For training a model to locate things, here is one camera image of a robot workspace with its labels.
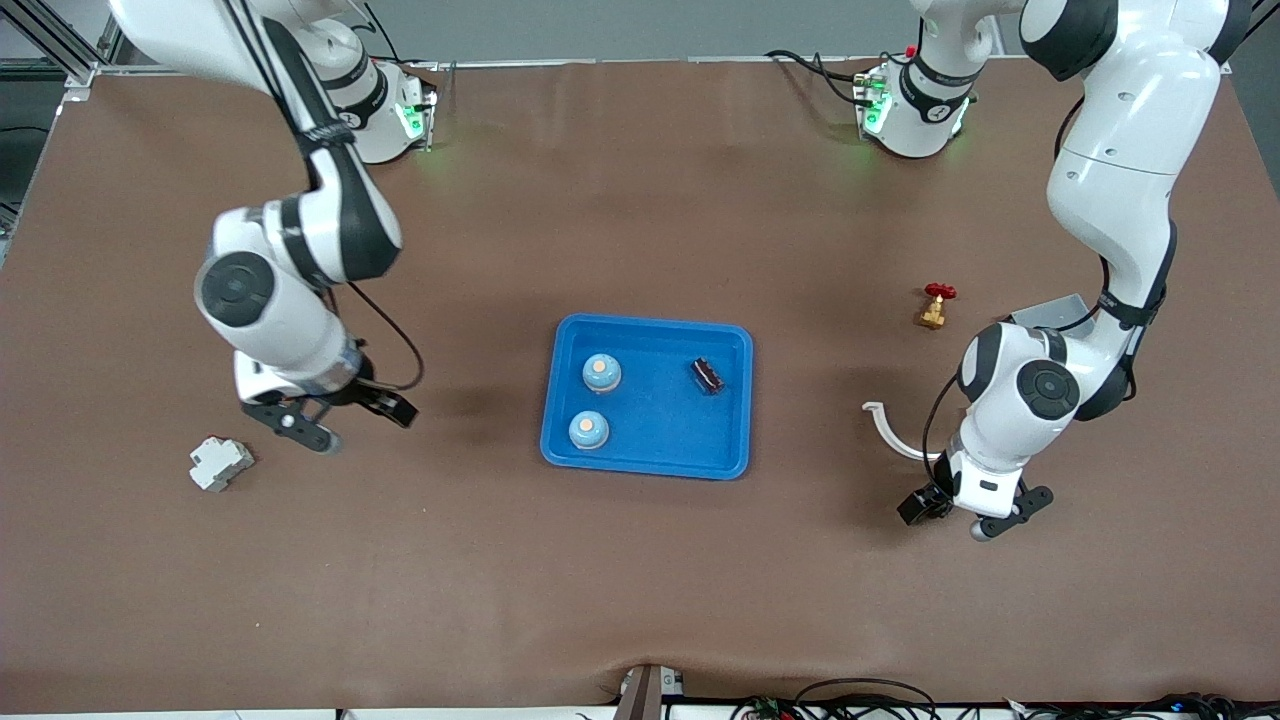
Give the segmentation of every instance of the blue tray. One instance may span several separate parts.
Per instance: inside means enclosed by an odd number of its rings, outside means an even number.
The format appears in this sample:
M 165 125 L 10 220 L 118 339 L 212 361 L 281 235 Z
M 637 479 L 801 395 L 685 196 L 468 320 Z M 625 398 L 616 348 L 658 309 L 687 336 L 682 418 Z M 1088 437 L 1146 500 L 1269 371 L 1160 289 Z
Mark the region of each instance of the blue tray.
M 596 395 L 582 364 L 608 352 L 622 383 Z M 736 325 L 570 315 L 556 332 L 543 414 L 543 457 L 552 465 L 732 480 L 746 470 L 751 434 L 751 336 Z M 690 364 L 705 357 L 724 380 L 707 395 Z M 568 424 L 582 410 L 609 421 L 609 439 L 579 450 Z

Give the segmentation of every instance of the brown mat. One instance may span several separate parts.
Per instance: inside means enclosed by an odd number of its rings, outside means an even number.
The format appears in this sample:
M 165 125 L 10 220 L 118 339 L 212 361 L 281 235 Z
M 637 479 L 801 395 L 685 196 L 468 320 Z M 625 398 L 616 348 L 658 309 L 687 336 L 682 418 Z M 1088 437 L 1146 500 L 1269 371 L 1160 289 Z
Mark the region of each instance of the brown mat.
M 972 333 L 1098 286 L 1043 197 L 1078 86 L 997 61 L 982 90 L 913 163 L 777 67 L 458 73 L 436 151 L 375 170 L 407 247 L 365 287 L 425 348 L 422 416 L 335 413 L 347 450 L 320 457 L 241 415 L 192 302 L 214 217 L 303 186 L 275 109 L 99 79 L 0 273 L 0 711 L 589 703 L 644 661 L 691 693 L 861 674 L 950 701 L 1280 694 L 1280 205 L 1229 86 L 1175 197 L 1139 400 L 1037 457 L 1059 500 L 995 543 L 893 512 L 922 471 L 860 404 L 914 437 Z M 936 333 L 911 324 L 933 281 L 960 291 Z M 748 474 L 548 466 L 575 311 L 746 327 Z M 211 433 L 261 457 L 223 495 L 186 474 Z

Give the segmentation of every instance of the floor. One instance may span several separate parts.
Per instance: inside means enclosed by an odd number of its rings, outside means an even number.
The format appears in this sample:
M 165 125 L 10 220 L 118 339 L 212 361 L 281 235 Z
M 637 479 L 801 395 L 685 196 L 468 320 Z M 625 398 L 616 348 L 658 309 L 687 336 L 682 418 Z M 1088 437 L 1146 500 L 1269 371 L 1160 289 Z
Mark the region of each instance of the floor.
M 105 19 L 101 0 L 51 0 L 73 26 L 96 41 Z M 650 60 L 699 56 L 754 56 L 786 47 L 827 55 L 874 55 L 915 37 L 915 14 L 904 0 L 847 0 L 781 4 L 756 0 L 475 0 L 440 3 L 422 12 L 417 0 L 366 3 L 392 45 L 366 35 L 372 54 L 457 61 L 534 59 Z M 1272 3 L 1263 0 L 1256 17 Z M 360 23 L 360 18 L 348 18 Z M 1020 53 L 1016 17 L 1000 23 L 1006 51 Z M 0 22 L 0 58 L 38 55 L 6 22 Z M 1263 26 L 1231 59 L 1234 85 L 1258 150 L 1280 192 L 1280 22 Z M 60 81 L 6 82 L 0 73 L 0 127 L 47 127 L 60 97 Z M 42 136 L 0 135 L 0 202 L 20 201 L 36 168 Z

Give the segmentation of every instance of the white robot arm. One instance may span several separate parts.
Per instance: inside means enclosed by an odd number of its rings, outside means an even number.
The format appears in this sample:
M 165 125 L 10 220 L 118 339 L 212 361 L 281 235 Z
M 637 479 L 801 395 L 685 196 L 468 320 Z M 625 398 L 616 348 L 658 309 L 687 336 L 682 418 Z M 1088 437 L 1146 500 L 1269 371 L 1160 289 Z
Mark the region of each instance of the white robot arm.
M 956 379 L 972 405 L 929 483 L 899 506 L 908 524 L 959 506 L 979 515 L 970 534 L 984 541 L 1025 521 L 1052 501 L 1047 488 L 1027 489 L 1027 462 L 1073 419 L 1110 413 L 1135 387 L 1134 356 L 1178 241 L 1169 199 L 1248 14 L 1248 0 L 1027 1 L 1032 59 L 1059 81 L 1084 78 L 1048 204 L 1103 260 L 1101 313 L 1079 337 L 998 323 L 970 342 Z
M 920 13 L 915 55 L 887 56 L 869 73 L 858 97 L 869 106 L 858 111 L 868 137 L 904 158 L 925 158 L 942 150 L 960 131 L 969 91 L 995 49 L 989 15 L 1015 13 L 1024 0 L 910 0 Z
M 320 299 L 385 274 L 401 229 L 293 33 L 247 0 L 110 1 L 120 29 L 155 60 L 275 99 L 306 164 L 306 192 L 218 217 L 196 278 L 200 311 L 236 347 L 246 414 L 320 452 L 338 447 L 319 424 L 335 405 L 408 427 L 417 410 L 394 392 L 403 388 L 375 382 L 361 343 Z M 308 401 L 320 411 L 308 415 Z
M 338 117 L 356 136 L 365 163 L 394 160 L 411 145 L 431 145 L 435 87 L 399 67 L 375 61 L 349 27 L 330 19 L 351 0 L 252 0 L 264 17 L 283 24 L 298 41 Z

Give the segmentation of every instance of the cable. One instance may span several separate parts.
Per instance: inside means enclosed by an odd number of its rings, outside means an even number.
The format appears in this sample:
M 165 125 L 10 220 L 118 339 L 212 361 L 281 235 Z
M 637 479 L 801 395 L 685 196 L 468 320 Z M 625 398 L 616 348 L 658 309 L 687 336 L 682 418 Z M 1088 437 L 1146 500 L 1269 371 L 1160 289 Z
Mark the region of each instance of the cable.
M 329 311 L 340 318 L 342 313 L 338 311 L 338 296 L 333 293 L 332 287 L 325 288 L 325 305 L 329 307 Z
M 1084 105 L 1084 96 L 1082 95 L 1075 105 L 1068 110 L 1066 117 L 1062 118 L 1062 124 L 1057 126 L 1057 137 L 1053 138 L 1053 159 L 1057 160 L 1060 152 L 1062 152 L 1062 138 L 1066 136 L 1066 126 L 1071 123 L 1071 118 L 1080 111 L 1080 106 Z
M 954 383 L 955 379 L 956 379 L 956 377 L 951 375 L 951 379 L 947 382 L 947 387 L 943 388 L 942 395 L 946 395 L 946 391 L 951 388 L 951 383 Z M 934 411 L 937 411 L 938 404 L 942 402 L 942 395 L 940 395 L 938 396 L 938 401 L 933 404 L 933 410 Z M 925 462 L 928 462 L 928 455 L 925 455 Z M 820 683 L 813 683 L 813 684 L 805 687 L 799 693 L 796 693 L 795 700 L 792 700 L 791 702 L 799 705 L 800 701 L 804 698 L 804 696 L 806 696 L 806 694 L 809 694 L 813 691 L 817 691 L 819 688 L 828 688 L 831 685 L 887 685 L 887 687 L 891 687 L 891 688 L 901 688 L 904 691 L 909 691 L 909 692 L 913 692 L 913 693 L 923 697 L 925 700 L 925 702 L 929 703 L 928 705 L 928 707 L 929 707 L 929 715 L 934 720 L 937 720 L 937 717 L 938 717 L 938 703 L 937 703 L 937 701 L 933 700 L 933 696 L 931 696 L 929 693 L 922 691 L 920 688 L 918 688 L 915 685 L 909 685 L 906 683 L 900 683 L 897 680 L 883 680 L 881 678 L 836 678 L 833 680 L 823 680 Z M 887 698 L 887 696 L 868 696 L 868 697 Z
M 846 76 L 846 74 L 842 74 L 842 73 L 831 73 L 831 72 L 823 73 L 822 69 L 819 69 L 817 65 L 814 65 L 809 60 L 805 60 L 804 58 L 801 58 L 800 55 L 796 55 L 795 53 L 792 53 L 790 50 L 772 50 L 769 53 L 765 53 L 764 56 L 765 58 L 787 58 L 788 60 L 794 60 L 797 65 L 800 65 L 801 68 L 809 70 L 810 73 L 819 74 L 819 76 L 820 74 L 827 74 L 832 79 L 838 79 L 841 82 L 854 82 L 854 76 Z
M 367 295 L 365 295 L 365 291 L 360 290 L 360 286 L 357 286 L 356 283 L 347 283 L 347 284 L 351 286 L 351 290 L 356 291 L 356 295 L 358 295 L 360 299 L 365 301 L 365 304 L 372 307 L 374 313 L 378 313 L 378 315 L 381 316 L 381 319 L 385 320 L 387 324 L 390 325 L 393 331 L 396 331 L 396 334 L 401 336 L 401 340 L 403 340 L 404 345 L 408 346 L 410 352 L 413 354 L 413 361 L 417 363 L 417 372 L 413 374 L 413 379 L 401 386 L 390 383 L 379 383 L 374 380 L 358 380 L 358 382 L 371 388 L 385 389 L 392 392 L 403 392 L 406 389 L 412 389 L 417 387 L 417 384 L 422 382 L 422 375 L 426 374 L 426 363 L 422 360 L 422 354 L 419 352 L 417 346 L 413 345 L 413 341 L 407 334 L 404 334 L 404 331 L 401 329 L 399 324 L 397 324 L 396 320 L 390 318 L 390 315 L 383 311 L 383 309 L 379 307 L 376 302 L 374 302 L 372 297 L 369 297 Z
M 1240 42 L 1244 42 L 1245 40 L 1249 38 L 1251 35 L 1253 35 L 1254 32 L 1257 32 L 1257 29 L 1260 27 L 1262 27 L 1262 23 L 1267 22 L 1271 18 L 1271 15 L 1276 14 L 1277 9 L 1280 9 L 1280 3 L 1272 5 L 1271 9 L 1267 10 L 1267 13 L 1265 15 L 1262 15 L 1261 18 L 1258 18 L 1258 22 L 1253 23 L 1253 27 L 1251 27 L 1249 31 L 1244 33 L 1244 37 L 1240 38 Z
M 870 104 L 869 100 L 859 100 L 859 99 L 854 97 L 852 95 L 845 95 L 844 92 L 840 91 L 838 87 L 836 87 L 836 83 L 832 82 L 831 73 L 827 72 L 827 65 L 822 64 L 822 55 L 819 55 L 818 53 L 814 53 L 813 54 L 813 61 L 817 63 L 818 69 L 822 70 L 822 77 L 826 78 L 827 87 L 829 87 L 831 91 L 835 92 L 837 97 L 840 97 L 845 102 L 849 102 L 850 105 L 854 105 L 854 106 L 858 106 L 858 108 L 870 108 L 872 106 L 872 104 Z
M 244 13 L 244 17 L 252 18 L 253 15 L 251 14 L 246 1 L 241 0 L 239 4 L 242 12 Z M 279 85 L 279 77 L 275 74 L 274 68 L 270 72 L 268 72 L 268 67 L 270 65 L 270 59 L 265 56 L 266 50 L 256 47 L 250 41 L 248 37 L 250 31 L 244 27 L 244 22 L 241 18 L 241 13 L 237 12 L 236 8 L 232 5 L 232 0 L 223 0 L 223 6 L 225 6 L 227 12 L 230 14 L 232 23 L 236 26 L 236 31 L 241 36 L 241 41 L 244 44 L 244 50 L 248 51 L 250 59 L 253 60 L 253 67 L 256 67 L 259 74 L 262 76 L 262 82 L 266 85 L 268 94 L 271 96 L 271 100 L 275 100 L 275 105 L 276 108 L 280 109 L 280 114 L 284 115 L 284 122 L 288 123 L 289 129 L 297 133 L 298 128 L 293 123 L 293 115 L 289 113 L 288 106 L 284 104 L 284 97 L 282 96 L 283 94 Z M 262 36 L 257 33 L 256 27 L 253 28 L 253 36 L 257 38 L 259 44 L 262 42 Z
M 938 406 L 942 405 L 942 398 L 946 397 L 947 391 L 951 389 L 951 386 L 956 384 L 957 379 L 960 379 L 960 374 L 959 373 L 951 375 L 951 379 L 947 380 L 947 384 L 942 386 L 942 392 L 940 392 L 938 397 L 933 401 L 933 407 L 929 410 L 929 416 L 925 418 L 925 420 L 924 420 L 924 434 L 920 438 L 920 455 L 923 456 L 923 461 L 924 461 L 924 474 L 929 478 L 931 483 L 937 483 L 937 478 L 933 477 L 933 465 L 929 465 L 929 428 L 933 425 L 933 418 L 934 418 L 934 415 L 938 414 Z
M 383 20 L 378 19 L 378 13 L 374 12 L 369 3 L 365 3 L 365 9 L 369 10 L 369 18 L 378 26 L 378 32 L 383 33 L 383 40 L 387 41 L 387 47 L 392 51 L 392 59 L 398 64 L 401 61 L 399 53 L 396 51 L 396 44 L 392 42 L 392 36 L 387 35 L 387 29 L 383 28 Z

